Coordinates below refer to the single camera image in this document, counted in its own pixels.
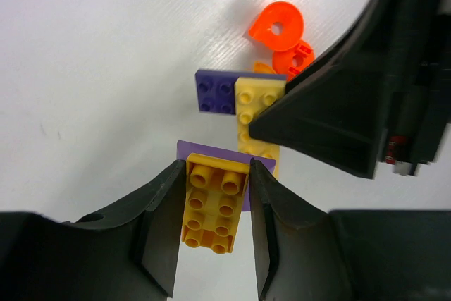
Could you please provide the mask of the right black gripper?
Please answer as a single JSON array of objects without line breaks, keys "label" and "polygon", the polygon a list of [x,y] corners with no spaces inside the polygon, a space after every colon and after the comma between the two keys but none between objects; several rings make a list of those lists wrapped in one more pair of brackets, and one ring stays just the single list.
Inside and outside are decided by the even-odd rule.
[{"label": "right black gripper", "polygon": [[449,0],[370,0],[249,134],[360,178],[376,160],[414,176],[449,122]]}]

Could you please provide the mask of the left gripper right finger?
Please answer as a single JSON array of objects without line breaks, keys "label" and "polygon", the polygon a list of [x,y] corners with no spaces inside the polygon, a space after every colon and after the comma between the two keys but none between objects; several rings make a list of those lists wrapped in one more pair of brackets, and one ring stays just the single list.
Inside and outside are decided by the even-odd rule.
[{"label": "left gripper right finger", "polygon": [[324,212],[250,164],[260,300],[449,300],[450,213]]}]

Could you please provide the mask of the large orange round lego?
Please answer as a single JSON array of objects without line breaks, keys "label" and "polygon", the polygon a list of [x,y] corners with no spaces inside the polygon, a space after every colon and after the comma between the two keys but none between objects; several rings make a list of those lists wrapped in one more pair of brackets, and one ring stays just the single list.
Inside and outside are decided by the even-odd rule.
[{"label": "large orange round lego", "polygon": [[302,38],[304,19],[293,4],[276,1],[262,10],[248,33],[272,51],[287,51]]}]

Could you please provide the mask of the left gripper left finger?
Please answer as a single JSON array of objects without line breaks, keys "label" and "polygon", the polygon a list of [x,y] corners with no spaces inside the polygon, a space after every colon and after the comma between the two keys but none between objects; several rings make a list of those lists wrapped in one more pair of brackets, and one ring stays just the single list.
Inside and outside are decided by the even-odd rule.
[{"label": "left gripper left finger", "polygon": [[1,214],[2,300],[166,300],[173,295],[185,162],[76,222]]}]

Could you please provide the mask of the dark purple flat plate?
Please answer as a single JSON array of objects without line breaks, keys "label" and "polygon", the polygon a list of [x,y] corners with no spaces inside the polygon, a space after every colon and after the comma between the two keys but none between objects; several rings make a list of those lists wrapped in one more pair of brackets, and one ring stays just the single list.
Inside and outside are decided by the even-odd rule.
[{"label": "dark purple flat plate", "polygon": [[286,75],[199,69],[195,73],[201,112],[235,115],[235,83],[238,78],[286,80]]}]

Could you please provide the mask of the pale yellow flat plate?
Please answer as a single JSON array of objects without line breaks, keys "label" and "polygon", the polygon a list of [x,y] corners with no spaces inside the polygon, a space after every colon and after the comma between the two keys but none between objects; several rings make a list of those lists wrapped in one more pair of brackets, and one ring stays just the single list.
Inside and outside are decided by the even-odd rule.
[{"label": "pale yellow flat plate", "polygon": [[253,156],[276,160],[273,175],[278,178],[280,147],[255,140],[249,124],[285,94],[285,80],[239,77],[235,82],[235,113],[237,117],[237,150]]}]

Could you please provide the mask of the orange curved lego piece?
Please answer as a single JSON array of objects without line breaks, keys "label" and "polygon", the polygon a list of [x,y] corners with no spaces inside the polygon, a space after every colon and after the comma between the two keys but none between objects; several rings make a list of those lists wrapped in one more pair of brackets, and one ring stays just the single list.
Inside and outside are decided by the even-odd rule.
[{"label": "orange curved lego piece", "polygon": [[260,61],[254,62],[253,71],[255,73],[276,74],[276,72],[270,65],[260,62]]}]

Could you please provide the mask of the yellow duplo brick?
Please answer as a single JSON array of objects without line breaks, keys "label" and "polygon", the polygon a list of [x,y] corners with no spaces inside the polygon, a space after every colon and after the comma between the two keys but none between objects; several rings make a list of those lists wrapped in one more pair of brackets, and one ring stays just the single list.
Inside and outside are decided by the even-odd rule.
[{"label": "yellow duplo brick", "polygon": [[216,254],[233,251],[250,165],[192,153],[186,160],[182,241]]}]

